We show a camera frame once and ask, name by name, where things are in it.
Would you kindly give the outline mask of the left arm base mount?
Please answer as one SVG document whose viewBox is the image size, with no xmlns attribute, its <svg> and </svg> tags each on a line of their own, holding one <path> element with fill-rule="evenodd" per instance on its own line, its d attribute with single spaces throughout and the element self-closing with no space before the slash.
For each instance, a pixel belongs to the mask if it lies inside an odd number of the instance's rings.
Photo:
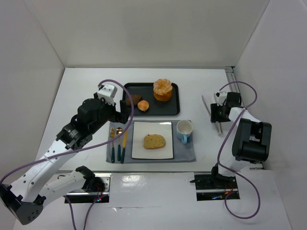
<svg viewBox="0 0 307 230">
<path fill-rule="evenodd" d="M 109 190 L 111 184 L 110 173 L 95 172 L 94 183 L 85 189 L 77 189 L 66 194 L 72 204 L 90 204 L 109 202 Z"/>
</svg>

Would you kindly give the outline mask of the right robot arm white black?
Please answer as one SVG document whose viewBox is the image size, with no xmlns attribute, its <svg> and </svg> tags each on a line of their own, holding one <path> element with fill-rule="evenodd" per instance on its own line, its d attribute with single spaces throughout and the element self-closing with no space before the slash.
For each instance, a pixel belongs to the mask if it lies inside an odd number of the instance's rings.
<svg viewBox="0 0 307 230">
<path fill-rule="evenodd" d="M 217 92 L 215 103 L 210 105 L 211 122 L 232 122 L 236 129 L 232 144 L 232 156 L 213 166 L 209 184 L 225 188 L 249 164 L 265 162 L 269 156 L 272 125 L 252 116 L 242 107 L 237 92 Z"/>
</svg>

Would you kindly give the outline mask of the seeded bread slice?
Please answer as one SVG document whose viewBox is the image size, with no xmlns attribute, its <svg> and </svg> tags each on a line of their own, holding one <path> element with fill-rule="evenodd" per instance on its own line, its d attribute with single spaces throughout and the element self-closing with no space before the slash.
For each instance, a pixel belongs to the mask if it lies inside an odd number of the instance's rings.
<svg viewBox="0 0 307 230">
<path fill-rule="evenodd" d="M 165 146 L 165 138 L 158 134 L 146 135 L 143 139 L 143 147 L 148 150 L 159 149 Z"/>
</svg>

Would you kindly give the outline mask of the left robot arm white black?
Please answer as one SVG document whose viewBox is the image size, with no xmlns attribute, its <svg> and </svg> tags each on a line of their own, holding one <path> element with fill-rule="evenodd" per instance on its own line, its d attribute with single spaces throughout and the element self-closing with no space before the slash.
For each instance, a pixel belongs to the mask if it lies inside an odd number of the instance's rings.
<svg viewBox="0 0 307 230">
<path fill-rule="evenodd" d="M 0 199 L 22 225 L 33 222 L 43 208 L 59 197 L 78 189 L 93 191 L 104 188 L 103 181 L 85 166 L 57 181 L 50 178 L 93 139 L 106 122 L 125 124 L 131 114 L 124 100 L 120 111 L 107 103 L 106 96 L 94 94 L 79 106 L 77 114 L 57 134 L 55 141 L 38 163 L 11 184 L 0 185 Z"/>
</svg>

